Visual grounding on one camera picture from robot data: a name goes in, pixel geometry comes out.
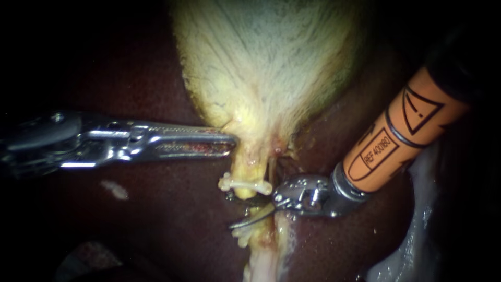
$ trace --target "small white tissue fragment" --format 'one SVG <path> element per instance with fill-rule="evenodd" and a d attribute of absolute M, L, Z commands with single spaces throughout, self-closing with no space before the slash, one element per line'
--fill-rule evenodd
<path fill-rule="evenodd" d="M 101 180 L 101 185 L 106 189 L 111 191 L 115 199 L 126 201 L 129 199 L 129 193 L 127 190 L 120 186 L 118 183 L 111 180 Z"/>

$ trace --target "warning triangle symbol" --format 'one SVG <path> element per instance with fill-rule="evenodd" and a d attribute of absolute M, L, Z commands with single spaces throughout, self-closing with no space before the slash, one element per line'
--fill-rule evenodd
<path fill-rule="evenodd" d="M 444 104 L 426 99 L 414 92 L 409 85 L 403 89 L 403 115 L 407 129 L 414 135 Z"/>

